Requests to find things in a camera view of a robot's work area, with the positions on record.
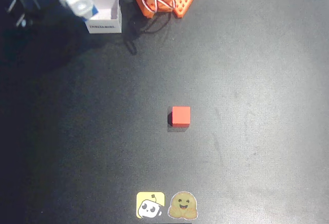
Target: hugging face emoji sticker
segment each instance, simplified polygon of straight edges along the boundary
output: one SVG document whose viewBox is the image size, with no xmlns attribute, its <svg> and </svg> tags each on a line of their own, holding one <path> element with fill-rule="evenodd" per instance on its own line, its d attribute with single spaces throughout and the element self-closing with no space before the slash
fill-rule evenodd
<svg viewBox="0 0 329 224">
<path fill-rule="evenodd" d="M 178 192 L 171 199 L 168 215 L 175 219 L 194 220 L 197 218 L 196 199 L 192 193 Z"/>
</svg>

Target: red block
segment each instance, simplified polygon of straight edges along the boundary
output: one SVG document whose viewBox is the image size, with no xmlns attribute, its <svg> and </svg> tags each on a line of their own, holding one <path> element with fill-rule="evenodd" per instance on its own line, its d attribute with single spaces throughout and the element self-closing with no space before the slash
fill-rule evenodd
<svg viewBox="0 0 329 224">
<path fill-rule="evenodd" d="M 175 128 L 189 127 L 191 122 L 191 108 L 190 107 L 173 107 L 172 110 L 172 125 Z"/>
</svg>

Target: small box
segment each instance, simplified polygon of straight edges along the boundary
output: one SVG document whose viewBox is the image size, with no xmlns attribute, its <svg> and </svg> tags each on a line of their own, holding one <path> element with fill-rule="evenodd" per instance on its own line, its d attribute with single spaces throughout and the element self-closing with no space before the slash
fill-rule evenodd
<svg viewBox="0 0 329 224">
<path fill-rule="evenodd" d="M 121 33 L 122 15 L 119 0 L 93 0 L 98 11 L 87 20 L 89 33 Z"/>
<path fill-rule="evenodd" d="M 172 126 L 175 128 L 189 127 L 191 122 L 190 107 L 173 107 L 172 110 Z"/>
</svg>

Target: yellow sticker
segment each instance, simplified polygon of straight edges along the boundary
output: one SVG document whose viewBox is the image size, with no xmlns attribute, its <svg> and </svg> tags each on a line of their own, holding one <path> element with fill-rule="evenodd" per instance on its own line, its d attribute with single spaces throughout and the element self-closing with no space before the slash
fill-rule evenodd
<svg viewBox="0 0 329 224">
<path fill-rule="evenodd" d="M 196 199 L 190 192 L 176 193 L 170 202 L 168 215 L 174 219 L 194 220 L 198 216 Z"/>
<path fill-rule="evenodd" d="M 162 192 L 139 192 L 136 200 L 136 215 L 138 218 L 154 218 L 162 214 L 161 207 L 165 206 Z"/>
</svg>

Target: sticker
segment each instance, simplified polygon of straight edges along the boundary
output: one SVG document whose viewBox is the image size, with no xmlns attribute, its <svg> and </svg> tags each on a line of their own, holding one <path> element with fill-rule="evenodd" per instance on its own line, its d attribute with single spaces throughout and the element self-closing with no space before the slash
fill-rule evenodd
<svg viewBox="0 0 329 224">
<path fill-rule="evenodd" d="M 154 218 L 162 214 L 161 207 L 165 206 L 162 192 L 139 192 L 136 201 L 136 215 L 138 218 Z"/>
<path fill-rule="evenodd" d="M 197 203 L 192 193 L 178 192 L 170 202 L 168 215 L 174 219 L 194 220 L 197 218 Z"/>
</svg>

